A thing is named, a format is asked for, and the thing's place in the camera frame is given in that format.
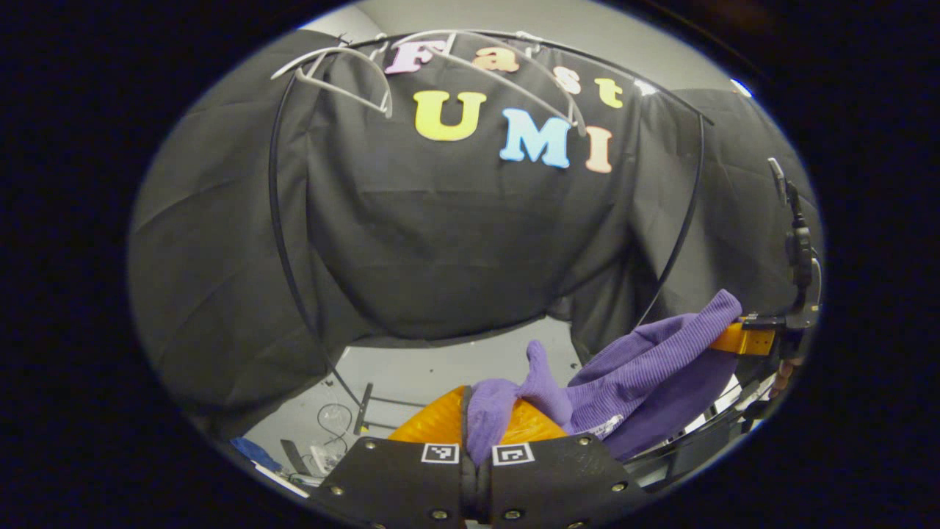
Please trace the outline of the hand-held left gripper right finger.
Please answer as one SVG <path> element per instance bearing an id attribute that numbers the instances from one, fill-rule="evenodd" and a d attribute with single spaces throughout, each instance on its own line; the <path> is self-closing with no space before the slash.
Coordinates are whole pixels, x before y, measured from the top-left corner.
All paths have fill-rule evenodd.
<path id="1" fill-rule="evenodd" d="M 477 520 L 493 528 L 604 528 L 650 502 L 597 436 L 567 436 L 524 400 L 477 471 Z"/>

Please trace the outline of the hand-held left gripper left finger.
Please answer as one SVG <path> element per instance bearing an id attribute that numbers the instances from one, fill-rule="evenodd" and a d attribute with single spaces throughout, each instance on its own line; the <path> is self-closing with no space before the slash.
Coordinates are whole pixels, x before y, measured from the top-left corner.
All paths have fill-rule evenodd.
<path id="1" fill-rule="evenodd" d="M 466 451 L 468 386 L 451 389 L 386 438 L 363 436 L 310 490 L 352 528 L 463 528 L 477 492 Z"/>

